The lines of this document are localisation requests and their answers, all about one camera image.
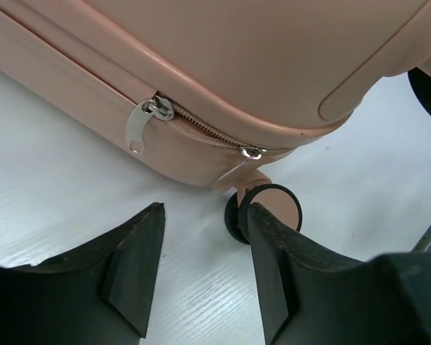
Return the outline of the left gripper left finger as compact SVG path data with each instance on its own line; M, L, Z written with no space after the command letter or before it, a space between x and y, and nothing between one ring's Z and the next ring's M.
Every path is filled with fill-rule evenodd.
M38 265L0 267L0 344L140 343L164 231L164 205L152 203Z

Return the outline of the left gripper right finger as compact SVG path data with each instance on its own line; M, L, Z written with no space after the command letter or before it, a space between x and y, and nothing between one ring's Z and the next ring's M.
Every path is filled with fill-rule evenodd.
M431 344L431 252L367 262L247 212L267 344Z

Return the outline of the pink hard-shell suitcase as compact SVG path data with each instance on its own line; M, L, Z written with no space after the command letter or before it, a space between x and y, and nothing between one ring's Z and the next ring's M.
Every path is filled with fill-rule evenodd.
M431 83L431 1L0 1L0 71L154 171L301 206L260 167L341 127L369 89Z

